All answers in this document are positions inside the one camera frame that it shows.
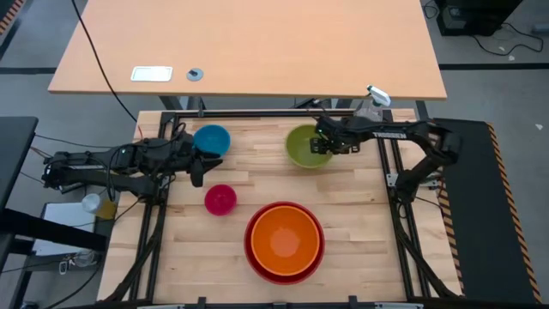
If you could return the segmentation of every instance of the wooden tabletop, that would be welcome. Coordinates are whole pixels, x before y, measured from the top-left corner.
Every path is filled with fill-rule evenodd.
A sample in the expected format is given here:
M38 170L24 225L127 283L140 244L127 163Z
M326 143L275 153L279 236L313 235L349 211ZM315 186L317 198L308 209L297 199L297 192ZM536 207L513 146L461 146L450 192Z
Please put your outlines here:
M413 110L395 112L395 121L413 120ZM143 135L157 135L160 112L141 112ZM319 170L294 166L284 152L287 132L311 118L189 118L187 130L220 124L232 145L219 167L205 175L202 188L189 176L178 174L172 183L160 253L154 303L196 303L206 296L214 303L405 300L395 247L387 193L377 143L362 144L359 154L334 156ZM411 142L400 142L405 167L423 156ZM231 185L237 208L215 217L203 206L213 185ZM419 190L419 197L436 202L434 191ZM118 212L136 200L121 196ZM262 206L292 201L309 209L323 226L326 252L317 272L292 286L264 281L248 265L243 237L248 220ZM440 209L413 203L424 257L455 292L460 287ZM143 207L138 205L117 221L107 252L98 299L104 299L122 281L133 264ZM147 282L143 271L141 296ZM413 282L420 294L415 271Z
M83 19L120 94L446 100L419 0L90 0ZM136 66L172 79L132 82ZM80 25L49 90L109 93Z

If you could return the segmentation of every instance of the white label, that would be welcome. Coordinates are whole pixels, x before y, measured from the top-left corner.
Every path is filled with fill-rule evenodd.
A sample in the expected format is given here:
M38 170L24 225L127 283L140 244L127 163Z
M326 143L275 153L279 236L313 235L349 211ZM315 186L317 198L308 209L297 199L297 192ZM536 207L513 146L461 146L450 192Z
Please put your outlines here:
M172 67L135 67L131 73L133 82L169 82L172 79Z

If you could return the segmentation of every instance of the black mat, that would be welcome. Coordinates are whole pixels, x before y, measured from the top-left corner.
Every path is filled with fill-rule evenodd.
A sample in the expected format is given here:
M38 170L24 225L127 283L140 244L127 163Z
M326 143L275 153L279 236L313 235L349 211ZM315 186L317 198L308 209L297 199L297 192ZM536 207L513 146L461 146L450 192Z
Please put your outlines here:
M458 163L443 175L464 294L472 300L536 303L537 286L525 264L528 252L517 237L491 129L484 122L435 122L463 138Z

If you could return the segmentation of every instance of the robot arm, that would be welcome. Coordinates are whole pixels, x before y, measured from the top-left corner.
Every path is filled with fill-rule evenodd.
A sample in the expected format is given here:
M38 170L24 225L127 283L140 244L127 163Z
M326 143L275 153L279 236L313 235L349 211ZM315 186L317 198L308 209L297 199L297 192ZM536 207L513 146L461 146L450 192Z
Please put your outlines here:
M316 132L320 138L311 139L313 154L357 153L360 144L372 138L417 143L425 152L425 158L411 170L399 174L395 183L396 195L402 203L411 203L419 184L439 167L456 163L462 145L456 133L426 121L390 124L357 116L335 120L322 115L317 118ZM432 137L435 137L435 142L431 142Z
M187 172L195 187L202 186L204 173L223 160L217 154L193 147L193 136L181 130L170 141L152 138L111 148L105 152L56 152L45 159L45 187L83 183L107 190L130 191L157 202L166 176ZM130 177L136 173L141 176Z

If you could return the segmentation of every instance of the desk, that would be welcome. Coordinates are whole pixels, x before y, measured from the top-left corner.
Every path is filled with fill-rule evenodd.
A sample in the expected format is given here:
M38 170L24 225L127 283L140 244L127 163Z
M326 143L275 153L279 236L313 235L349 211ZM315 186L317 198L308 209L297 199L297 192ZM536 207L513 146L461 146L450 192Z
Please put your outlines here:
M446 100L419 0L94 0L83 20L119 94ZM130 80L149 65L172 79ZM80 25L49 91L110 93Z
M414 111L396 110L394 117L414 120ZM138 119L146 137L157 136L159 122L160 112L141 112ZM189 132L221 124L230 131L232 145L222 165L205 175L204 187L194 188L184 173L171 185L155 304L196 303L199 296L206 296L208 303L345 302L348 295L357 295L359 301L406 299L376 141L362 143L359 154L335 156L325 168L310 171L287 159L284 141L293 127L312 124L312 118L188 118L185 122ZM424 157L417 145L399 144L404 167ZM238 206L227 217L214 217L203 206L206 191L219 183L231 185L238 195ZM418 196L437 201L435 192L427 189ZM135 200L124 193L118 211ZM284 200L311 210L326 238L317 272L292 286L264 281L244 256L248 220L263 205ZM139 206L120 218L112 231L98 299L114 290L135 260L143 216L143 205ZM413 212L426 261L460 294L440 209L418 201ZM147 274L145 267L140 298ZM414 271L412 278L419 294Z

